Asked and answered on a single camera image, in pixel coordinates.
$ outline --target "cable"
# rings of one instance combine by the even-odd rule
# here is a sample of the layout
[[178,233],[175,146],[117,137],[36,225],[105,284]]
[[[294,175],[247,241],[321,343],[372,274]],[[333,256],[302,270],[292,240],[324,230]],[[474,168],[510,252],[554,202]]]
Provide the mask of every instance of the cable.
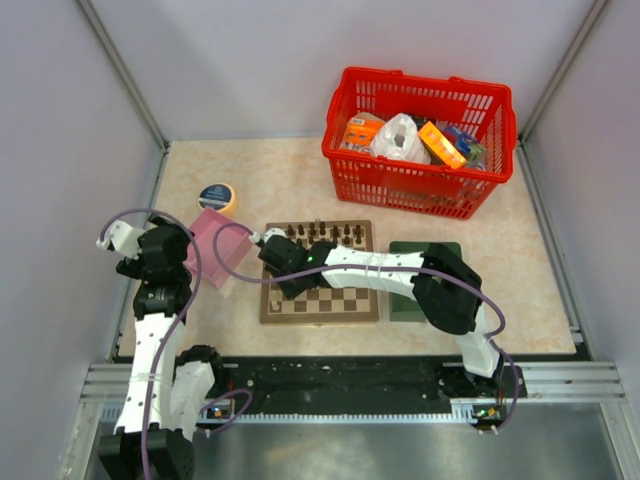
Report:
[[212,430],[211,431],[212,434],[223,432],[227,428],[229,428],[231,425],[233,425],[242,416],[242,414],[244,414],[247,408],[249,408],[249,405],[251,405],[251,402],[253,401],[253,393],[251,393],[251,390],[247,390],[246,388],[238,388],[236,390],[231,390],[230,392],[227,392],[223,395],[220,395],[218,398],[211,400],[206,406],[200,409],[200,413],[203,413],[207,411],[209,408],[216,405],[217,403],[220,403],[222,400],[226,400],[227,398],[233,397],[239,393],[244,393],[248,397],[247,401],[240,408],[240,410],[238,410],[238,413],[236,413],[231,419],[229,419],[229,421],[225,422],[221,427],[216,428],[215,430]]
[[[326,271],[329,271],[329,270],[340,270],[340,269],[347,269],[347,268],[356,269],[356,270],[370,270],[368,265],[359,265],[359,264],[355,264],[355,263],[342,263],[342,264],[337,264],[337,265],[324,265],[322,267],[311,268],[309,270],[304,270],[302,272],[291,273],[291,274],[288,274],[288,275],[282,275],[280,277],[275,277],[275,278],[253,278],[253,277],[247,277],[247,276],[242,275],[240,273],[237,273],[234,270],[232,270],[231,268],[229,268],[229,266],[224,263],[224,260],[222,259],[222,257],[220,256],[220,252],[218,251],[218,239],[220,237],[220,234],[225,229],[231,228],[231,227],[240,228],[241,230],[244,230],[245,232],[247,232],[249,234],[249,236],[253,235],[253,233],[254,233],[249,227],[247,227],[246,225],[242,225],[241,223],[231,222],[231,223],[227,223],[225,225],[222,225],[216,231],[215,235],[213,236],[213,255],[216,257],[216,261],[218,262],[218,264],[222,267],[222,269],[224,271],[226,271],[229,275],[231,275],[231,276],[233,276],[235,278],[238,278],[240,280],[243,280],[245,282],[249,282],[249,283],[278,283],[278,282],[283,282],[283,281],[286,281],[286,280],[293,280],[293,279],[296,279],[296,278],[306,277],[307,275],[314,275],[316,273],[326,272]],[[511,358],[511,356],[509,354],[507,354],[507,352],[505,352],[502,348],[498,347],[498,345],[493,340],[493,337],[496,336],[496,335],[499,335],[500,333],[502,333],[504,331],[504,329],[506,328],[506,326],[507,326],[507,320],[506,320],[502,310],[500,310],[500,307],[498,307],[498,305],[493,300],[491,300],[489,297],[487,297],[484,293],[482,293],[477,288],[472,287],[471,285],[463,282],[462,280],[460,280],[460,279],[458,279],[458,278],[456,278],[456,277],[454,277],[452,275],[449,275],[448,273],[440,272],[438,270],[433,270],[431,268],[422,268],[422,267],[377,267],[375,270],[370,270],[370,271],[412,272],[412,273],[423,273],[425,275],[430,275],[430,276],[434,276],[434,277],[440,277],[443,280],[446,280],[446,281],[448,281],[450,283],[453,283],[454,285],[456,285],[456,286],[466,290],[467,292],[475,295],[477,298],[479,298],[480,300],[482,300],[484,303],[486,303],[487,305],[489,305],[491,307],[491,309],[498,316],[498,320],[500,321],[500,325],[495,330],[487,333],[485,335],[485,337],[489,340],[489,343],[491,344],[491,346],[493,348],[495,348],[496,351],[506,361],[508,361],[510,363],[511,371],[513,372],[513,378],[514,378],[514,382],[515,382],[514,393],[513,393],[513,401],[511,403],[511,408],[509,409],[509,412],[507,413],[507,417],[505,418],[504,422],[502,422],[502,424],[494,430],[496,434],[498,434],[500,431],[502,431],[502,429],[510,422],[511,418],[513,417],[513,413],[515,412],[515,409],[516,409],[516,404],[518,403],[518,389],[520,387],[520,374],[518,373],[518,369],[516,367],[515,362],[513,361],[513,358]]]
[[[200,288],[200,280],[202,277],[202,257],[200,256],[200,249],[198,248],[198,244],[193,238],[193,235],[191,235],[191,232],[189,231],[189,229],[185,227],[184,224],[173,215],[169,215],[168,213],[161,212],[160,210],[156,210],[155,208],[132,208],[130,210],[124,210],[119,214],[114,215],[104,225],[104,227],[102,227],[102,230],[100,232],[100,241],[104,241],[104,237],[107,233],[107,230],[109,229],[111,224],[113,224],[113,222],[115,222],[121,217],[124,217],[125,215],[130,215],[132,213],[151,213],[153,215],[158,215],[171,220],[173,223],[175,223],[187,234],[187,237],[189,237],[189,241],[193,245],[193,251],[196,254],[196,282],[193,286],[193,291],[191,292],[191,296],[189,297],[189,300],[187,300],[187,303],[185,303],[184,308],[180,311],[176,319],[173,321],[173,323],[169,327],[169,330],[167,331],[166,335],[164,335],[164,337],[162,338],[162,341],[158,345],[158,350],[156,351],[156,354],[153,357],[153,361],[151,362],[151,368],[149,370],[149,377],[153,378],[156,371],[158,370],[160,357],[162,355],[164,348],[167,345],[167,342],[169,341],[169,337],[178,327],[178,325],[180,324],[184,316],[187,314],[187,310],[189,309],[189,307],[191,306],[191,304],[196,298],[196,294],[198,293],[198,289]],[[153,380],[149,380],[149,383],[147,384],[147,392],[146,392],[145,401],[144,401],[144,410],[142,412],[142,432],[141,432],[141,440],[140,440],[140,453],[142,456],[142,471],[144,473],[145,480],[152,480],[151,466],[149,464],[149,452],[147,451],[147,438],[149,435],[149,417],[151,416],[151,400],[153,395],[153,383],[154,383]]]

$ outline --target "pink bin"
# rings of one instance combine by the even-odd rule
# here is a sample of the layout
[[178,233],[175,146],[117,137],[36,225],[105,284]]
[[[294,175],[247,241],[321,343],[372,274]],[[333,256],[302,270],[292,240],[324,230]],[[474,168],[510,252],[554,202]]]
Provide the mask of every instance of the pink bin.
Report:
[[[202,278],[213,284],[215,288],[222,287],[224,282],[227,281],[227,278],[229,278],[229,274],[220,267],[220,264],[213,255],[213,236],[222,225],[226,225],[232,221],[233,220],[225,217],[221,213],[207,207],[189,227],[189,230],[195,235],[196,243],[200,248]],[[227,228],[220,235],[218,251],[225,265],[235,270],[242,259],[249,253],[252,246],[253,243],[249,240],[249,234],[247,232],[231,227]],[[195,275],[196,255],[193,251],[193,246],[189,246],[188,257],[184,265]]]

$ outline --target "marble surface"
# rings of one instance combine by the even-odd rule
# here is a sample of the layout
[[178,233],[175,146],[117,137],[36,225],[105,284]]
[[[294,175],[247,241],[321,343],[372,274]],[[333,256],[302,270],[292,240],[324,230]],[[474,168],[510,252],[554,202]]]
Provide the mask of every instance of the marble surface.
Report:
[[[268,222],[369,219],[375,248],[393,240],[452,241],[483,278],[483,291],[504,310],[498,343],[511,353],[573,353],[574,344],[529,194],[516,165],[469,220],[453,220],[339,201],[319,138],[174,142],[157,208],[189,225],[200,213],[197,197],[212,183],[238,194],[234,219],[262,231]],[[249,255],[238,269],[259,277]],[[388,295],[373,325],[263,326],[260,286],[230,278],[221,290],[203,283],[189,310],[183,348],[210,344],[224,355],[454,354],[453,338],[427,323],[391,323]],[[497,324],[493,313],[488,314]],[[121,355],[134,352],[133,316]]]

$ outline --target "wall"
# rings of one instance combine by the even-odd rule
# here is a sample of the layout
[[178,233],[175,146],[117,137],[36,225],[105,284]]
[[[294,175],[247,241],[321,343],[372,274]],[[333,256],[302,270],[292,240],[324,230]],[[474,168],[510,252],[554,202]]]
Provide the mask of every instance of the wall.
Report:
[[141,204],[159,153],[74,2],[10,4],[0,16],[0,464],[2,478],[48,480],[120,308],[116,258],[96,237]]
[[640,420],[640,3],[612,2],[530,146],[585,306],[593,347],[618,364]]
[[524,125],[592,0],[93,0],[169,139],[321,134],[349,65],[510,85]]

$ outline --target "chessboard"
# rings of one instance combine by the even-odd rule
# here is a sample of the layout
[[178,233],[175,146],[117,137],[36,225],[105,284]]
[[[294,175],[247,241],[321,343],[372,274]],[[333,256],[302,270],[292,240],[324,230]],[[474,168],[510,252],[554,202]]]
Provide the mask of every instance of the chessboard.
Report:
[[[310,248],[324,240],[373,251],[369,220],[268,223],[266,230],[281,228],[298,245]],[[271,278],[263,270],[262,278]],[[294,299],[284,297],[277,283],[265,283],[260,293],[260,323],[264,325],[375,323],[380,319],[378,295],[368,288],[317,288]]]

